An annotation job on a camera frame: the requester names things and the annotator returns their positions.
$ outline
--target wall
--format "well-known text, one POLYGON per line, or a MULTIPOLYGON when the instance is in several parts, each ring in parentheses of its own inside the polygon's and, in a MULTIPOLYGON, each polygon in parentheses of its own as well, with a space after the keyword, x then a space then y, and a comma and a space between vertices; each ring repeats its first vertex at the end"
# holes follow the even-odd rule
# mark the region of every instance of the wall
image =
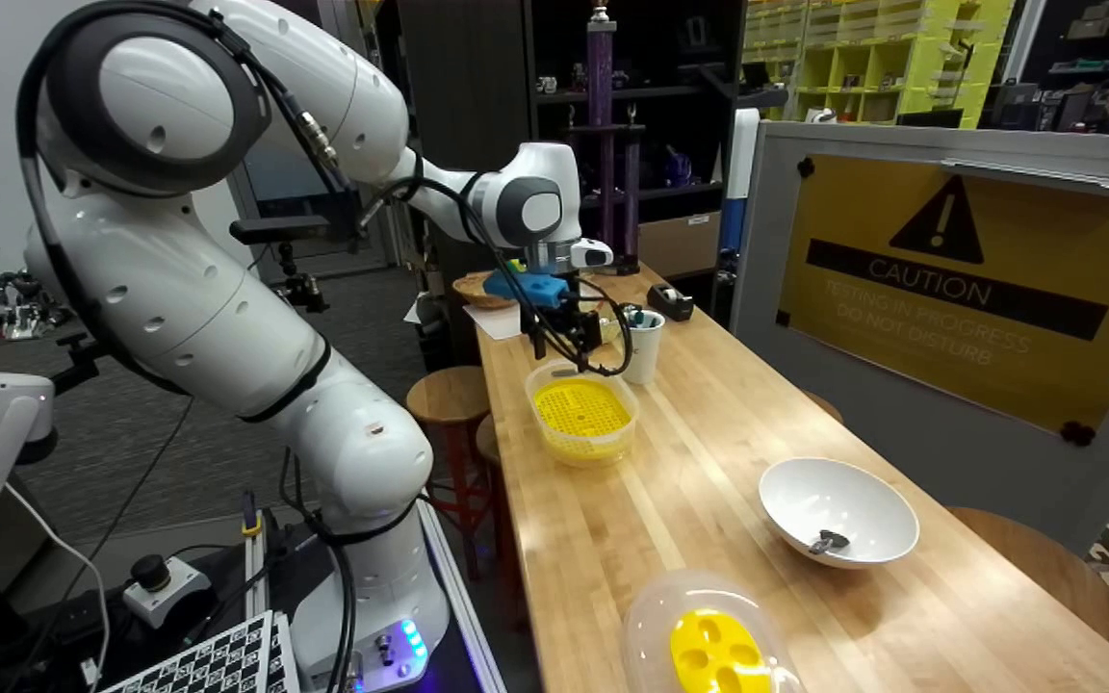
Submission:
POLYGON ((1052 430, 932 394, 774 322, 799 210, 801 178, 795 171, 810 155, 898 160, 943 160, 968 155, 1109 178, 1109 140, 801 123, 762 128, 762 164, 751 187, 751 236, 733 322, 736 335, 789 380, 845 409, 848 425, 877 453, 939 499, 999 507, 1071 548, 1086 548, 1109 518, 1109 421, 1097 429, 1094 445, 1066 445, 1052 430))

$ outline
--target yellow banner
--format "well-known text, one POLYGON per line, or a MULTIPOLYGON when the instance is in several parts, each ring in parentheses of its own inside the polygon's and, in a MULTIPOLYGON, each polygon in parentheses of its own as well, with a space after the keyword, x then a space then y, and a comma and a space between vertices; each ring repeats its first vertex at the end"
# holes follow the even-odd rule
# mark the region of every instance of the yellow banner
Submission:
POLYGON ((939 164, 804 164, 783 318, 1092 443, 1109 412, 1109 200, 939 164))

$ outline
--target yellow sign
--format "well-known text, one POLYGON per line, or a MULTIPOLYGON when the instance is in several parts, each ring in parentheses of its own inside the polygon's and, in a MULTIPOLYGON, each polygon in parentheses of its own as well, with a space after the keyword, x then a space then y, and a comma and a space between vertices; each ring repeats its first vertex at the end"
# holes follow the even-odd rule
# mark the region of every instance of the yellow sign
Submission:
POLYGON ((1109 412, 1109 200, 939 164, 804 164, 783 318, 1092 443, 1109 412))

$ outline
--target warning triangle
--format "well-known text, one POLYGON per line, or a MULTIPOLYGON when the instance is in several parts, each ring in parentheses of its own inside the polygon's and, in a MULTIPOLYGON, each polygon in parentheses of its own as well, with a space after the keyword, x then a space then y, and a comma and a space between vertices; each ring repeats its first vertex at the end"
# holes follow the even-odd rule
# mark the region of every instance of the warning triangle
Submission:
POLYGON ((939 254, 955 262, 981 262, 968 181, 950 178, 898 236, 891 245, 939 254))

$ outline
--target wooden countertop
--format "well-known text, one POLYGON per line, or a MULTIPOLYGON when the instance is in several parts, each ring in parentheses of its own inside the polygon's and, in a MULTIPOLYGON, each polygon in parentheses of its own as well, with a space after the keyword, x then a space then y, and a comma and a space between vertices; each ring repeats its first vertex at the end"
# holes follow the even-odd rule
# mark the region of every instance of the wooden countertop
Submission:
MULTIPOLYGON (((642 299, 653 273, 597 278, 642 299)), ((665 571, 728 579, 765 607, 804 690, 1109 690, 1109 643, 968 533, 801 389, 699 310, 669 322, 635 445, 569 471, 525 402, 525 337, 481 343, 543 690, 628 690, 626 615, 665 571), (836 457, 894 482, 923 518, 907 562, 845 575, 795 553, 760 507, 783 457, 836 457)))

